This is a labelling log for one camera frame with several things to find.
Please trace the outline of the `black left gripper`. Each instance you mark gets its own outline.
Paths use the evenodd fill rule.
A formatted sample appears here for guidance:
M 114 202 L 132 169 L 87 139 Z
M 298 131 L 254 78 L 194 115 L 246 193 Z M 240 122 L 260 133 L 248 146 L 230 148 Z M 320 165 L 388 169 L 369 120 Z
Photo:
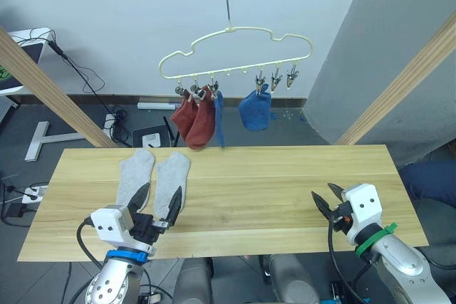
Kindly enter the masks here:
M 133 217 L 133 227 L 130 235 L 136 240 L 147 245 L 153 245 L 160 234 L 175 225 L 182 204 L 182 187 L 178 187 L 173 194 L 169 206 L 168 214 L 164 219 L 156 221 L 151 214 L 138 213 L 147 204 L 150 193 L 150 183 L 142 185 L 133 195 L 128 203 L 128 210 Z

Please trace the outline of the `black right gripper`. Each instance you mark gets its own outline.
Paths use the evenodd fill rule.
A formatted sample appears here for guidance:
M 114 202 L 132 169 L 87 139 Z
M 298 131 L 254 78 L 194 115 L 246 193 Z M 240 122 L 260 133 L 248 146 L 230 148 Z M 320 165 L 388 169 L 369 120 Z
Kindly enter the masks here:
M 343 202 L 342 204 L 339 204 L 333 211 L 331 210 L 329 204 L 316 192 L 312 192 L 311 196 L 320 213 L 327 220 L 333 220 L 333 230 L 335 232 L 342 231 L 344 234 L 347 234 L 353 225 L 352 206 L 349 202 L 344 202 L 344 188 L 334 183 L 328 183 L 328 187 L 334 193 L 334 195 L 341 202 Z

